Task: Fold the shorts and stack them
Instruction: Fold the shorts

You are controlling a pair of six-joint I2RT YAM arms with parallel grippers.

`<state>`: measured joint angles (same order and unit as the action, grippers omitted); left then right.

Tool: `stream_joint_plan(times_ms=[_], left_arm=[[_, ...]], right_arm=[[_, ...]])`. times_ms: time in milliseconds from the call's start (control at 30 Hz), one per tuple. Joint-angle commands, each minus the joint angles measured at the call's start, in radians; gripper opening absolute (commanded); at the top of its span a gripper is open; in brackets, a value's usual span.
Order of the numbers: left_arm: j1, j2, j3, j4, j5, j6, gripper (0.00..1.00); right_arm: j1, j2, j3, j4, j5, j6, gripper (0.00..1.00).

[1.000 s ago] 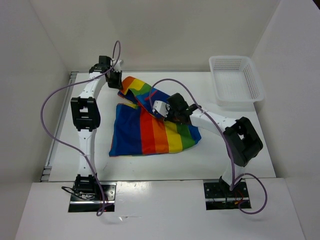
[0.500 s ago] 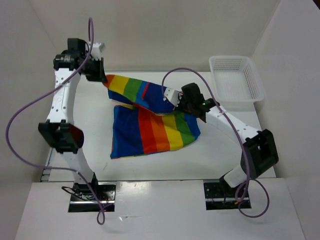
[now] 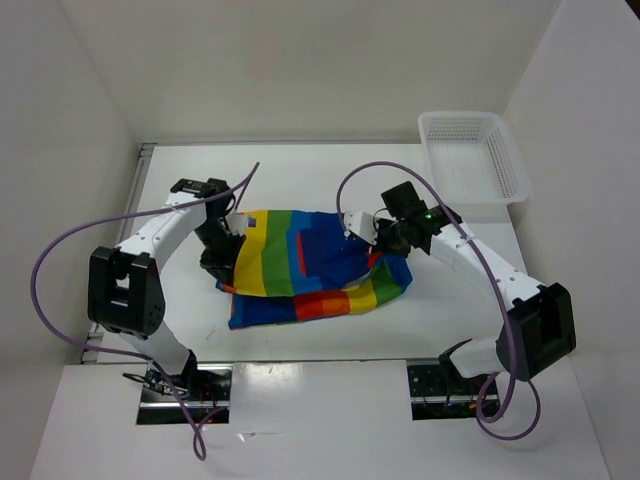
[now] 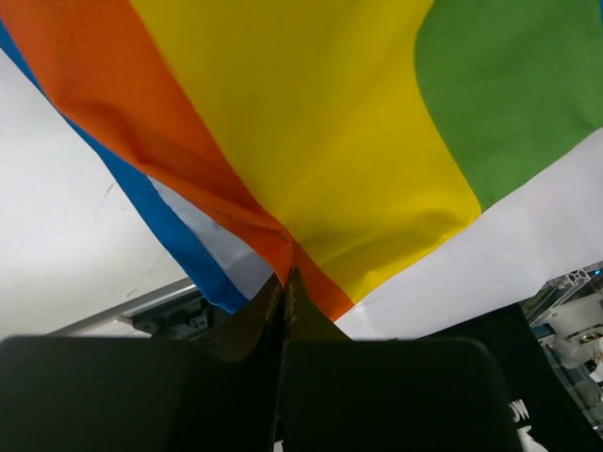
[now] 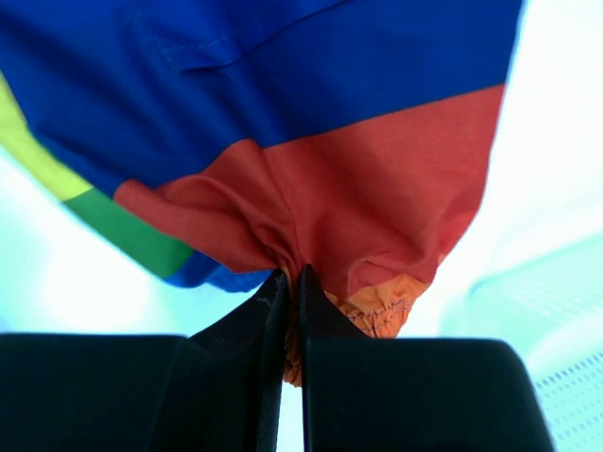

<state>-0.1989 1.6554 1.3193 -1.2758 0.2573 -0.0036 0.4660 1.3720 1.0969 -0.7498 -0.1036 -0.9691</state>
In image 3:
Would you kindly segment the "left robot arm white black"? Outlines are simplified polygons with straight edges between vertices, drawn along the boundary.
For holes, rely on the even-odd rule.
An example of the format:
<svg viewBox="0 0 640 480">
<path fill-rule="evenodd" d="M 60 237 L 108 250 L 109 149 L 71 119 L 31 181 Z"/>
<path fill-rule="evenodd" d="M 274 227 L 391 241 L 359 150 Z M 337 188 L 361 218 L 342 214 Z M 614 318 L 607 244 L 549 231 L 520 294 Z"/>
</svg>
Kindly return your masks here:
<svg viewBox="0 0 640 480">
<path fill-rule="evenodd" d="M 195 353 L 164 321 L 163 266 L 191 234 L 203 245 L 200 266 L 216 281 L 231 284 L 245 227 L 233 230 L 235 195 L 226 181 L 181 179 L 170 189 L 166 212 L 151 218 L 118 245 L 99 247 L 89 260 L 88 316 L 159 364 L 148 377 L 175 398 L 210 393 L 214 376 L 197 367 Z"/>
</svg>

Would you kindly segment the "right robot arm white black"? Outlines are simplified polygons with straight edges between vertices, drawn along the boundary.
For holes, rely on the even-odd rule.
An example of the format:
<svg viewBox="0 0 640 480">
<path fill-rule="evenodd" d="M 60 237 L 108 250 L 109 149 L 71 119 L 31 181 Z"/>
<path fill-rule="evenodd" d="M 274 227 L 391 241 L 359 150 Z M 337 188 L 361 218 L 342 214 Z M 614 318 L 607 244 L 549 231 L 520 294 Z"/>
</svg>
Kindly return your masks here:
<svg viewBox="0 0 640 480">
<path fill-rule="evenodd" d="M 502 328 L 495 339 L 468 339 L 440 356 L 440 385 L 450 393 L 474 377 L 512 372 L 530 381 L 576 348 L 569 291 L 543 285 L 483 243 L 448 207 L 429 208 L 409 181 L 381 194 L 391 215 L 378 228 L 376 245 L 406 255 L 419 249 L 449 266 L 486 299 L 496 303 Z"/>
</svg>

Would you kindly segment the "rainbow striped shorts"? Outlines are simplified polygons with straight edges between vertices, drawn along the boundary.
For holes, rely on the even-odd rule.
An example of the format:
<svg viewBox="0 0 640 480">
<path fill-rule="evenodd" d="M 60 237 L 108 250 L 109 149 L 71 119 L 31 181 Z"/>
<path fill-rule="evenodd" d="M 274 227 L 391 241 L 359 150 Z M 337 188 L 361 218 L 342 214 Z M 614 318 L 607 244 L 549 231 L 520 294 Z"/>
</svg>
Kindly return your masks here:
<svg viewBox="0 0 640 480">
<path fill-rule="evenodd" d="M 405 293 L 413 277 L 405 258 L 346 238 L 335 213 L 243 212 L 248 225 L 233 277 L 232 330 L 365 314 Z"/>
</svg>

